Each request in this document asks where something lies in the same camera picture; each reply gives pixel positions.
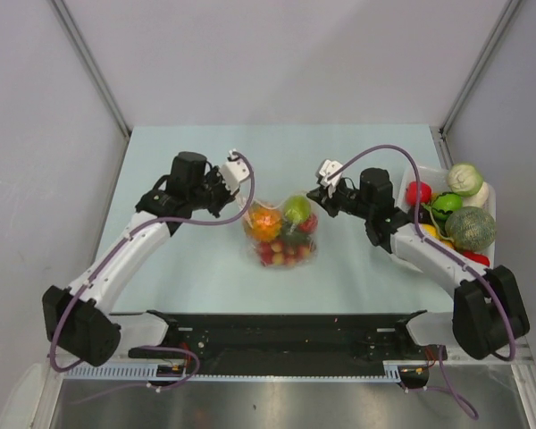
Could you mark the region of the green toy apple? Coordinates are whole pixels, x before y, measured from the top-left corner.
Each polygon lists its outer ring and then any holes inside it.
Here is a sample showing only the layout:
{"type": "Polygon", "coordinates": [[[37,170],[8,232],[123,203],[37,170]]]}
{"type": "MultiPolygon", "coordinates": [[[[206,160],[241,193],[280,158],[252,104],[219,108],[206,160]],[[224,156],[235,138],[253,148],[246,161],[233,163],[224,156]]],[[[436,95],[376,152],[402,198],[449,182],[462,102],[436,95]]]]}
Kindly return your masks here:
{"type": "Polygon", "coordinates": [[[282,211],[289,222],[301,224],[310,217],[312,207],[310,200],[304,195],[295,195],[285,201],[282,211]]]}

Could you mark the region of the clear zip top bag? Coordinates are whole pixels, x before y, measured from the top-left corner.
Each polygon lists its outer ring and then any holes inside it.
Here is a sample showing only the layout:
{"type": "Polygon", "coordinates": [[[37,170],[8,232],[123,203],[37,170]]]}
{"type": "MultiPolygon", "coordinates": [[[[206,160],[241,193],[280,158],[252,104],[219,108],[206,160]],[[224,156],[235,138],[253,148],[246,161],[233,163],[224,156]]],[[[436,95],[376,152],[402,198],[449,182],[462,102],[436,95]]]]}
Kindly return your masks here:
{"type": "Polygon", "coordinates": [[[279,204],[256,199],[241,218],[250,255],[267,268],[295,267],[314,258],[318,215],[305,192],[279,204]]]}

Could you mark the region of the orange toy pineapple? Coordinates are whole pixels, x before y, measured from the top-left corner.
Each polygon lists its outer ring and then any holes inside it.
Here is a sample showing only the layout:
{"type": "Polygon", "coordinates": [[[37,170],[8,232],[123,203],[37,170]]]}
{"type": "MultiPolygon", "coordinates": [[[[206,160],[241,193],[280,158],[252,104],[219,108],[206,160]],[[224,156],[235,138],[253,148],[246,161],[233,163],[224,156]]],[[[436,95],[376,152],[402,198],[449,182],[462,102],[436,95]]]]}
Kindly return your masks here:
{"type": "Polygon", "coordinates": [[[282,224],[282,215],[278,209],[254,206],[247,211],[244,229],[250,239],[269,242],[278,237],[282,224]]]}

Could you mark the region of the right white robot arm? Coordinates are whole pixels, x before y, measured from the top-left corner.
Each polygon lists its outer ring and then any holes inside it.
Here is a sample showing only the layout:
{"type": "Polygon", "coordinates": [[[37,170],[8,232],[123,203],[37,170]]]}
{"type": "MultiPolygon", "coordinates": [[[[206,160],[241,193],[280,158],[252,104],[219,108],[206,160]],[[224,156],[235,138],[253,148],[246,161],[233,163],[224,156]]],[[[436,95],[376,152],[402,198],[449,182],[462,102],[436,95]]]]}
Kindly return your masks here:
{"type": "Polygon", "coordinates": [[[308,198],[331,217],[345,213],[364,220],[372,245],[414,265],[453,299],[449,313],[412,315],[394,336],[396,352],[416,358],[426,346],[456,346],[478,360],[514,360],[515,342],[530,324],[513,272],[503,265],[478,264],[423,232],[396,207],[387,171],[368,168],[360,174],[359,187],[351,189],[343,169],[337,161],[323,161],[318,186],[308,198]]]}

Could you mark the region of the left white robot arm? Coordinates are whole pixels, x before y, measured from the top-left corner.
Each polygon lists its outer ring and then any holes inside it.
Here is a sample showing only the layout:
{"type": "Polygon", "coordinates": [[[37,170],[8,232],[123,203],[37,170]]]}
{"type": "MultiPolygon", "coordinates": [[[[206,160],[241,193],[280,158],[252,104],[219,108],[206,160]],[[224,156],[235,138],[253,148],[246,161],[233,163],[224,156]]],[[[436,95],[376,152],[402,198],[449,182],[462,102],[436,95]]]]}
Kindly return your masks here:
{"type": "Polygon", "coordinates": [[[140,198],[114,244],[69,286],[51,286],[44,293],[50,366],[58,373],[73,368],[57,363],[58,349],[91,366],[132,349],[151,349],[163,358],[173,355],[180,336],[164,317],[150,311],[114,316],[114,304],[138,269],[181,225],[237,221],[238,214],[221,219],[221,211],[235,200],[242,183],[254,181],[253,167],[236,150],[220,166],[199,153],[178,153],[169,173],[140,198]]]}

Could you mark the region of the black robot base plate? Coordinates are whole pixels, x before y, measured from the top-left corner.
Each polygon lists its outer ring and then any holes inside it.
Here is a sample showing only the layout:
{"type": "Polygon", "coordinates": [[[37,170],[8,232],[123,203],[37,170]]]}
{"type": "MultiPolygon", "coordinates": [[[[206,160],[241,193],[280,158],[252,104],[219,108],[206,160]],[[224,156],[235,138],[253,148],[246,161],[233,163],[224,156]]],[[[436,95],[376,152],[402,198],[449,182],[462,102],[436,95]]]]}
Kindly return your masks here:
{"type": "Polygon", "coordinates": [[[405,331],[406,314],[159,314],[167,331],[153,349],[130,358],[163,358],[177,348],[201,375],[349,377],[378,375],[385,361],[429,365],[435,344],[419,346],[405,331]]]}

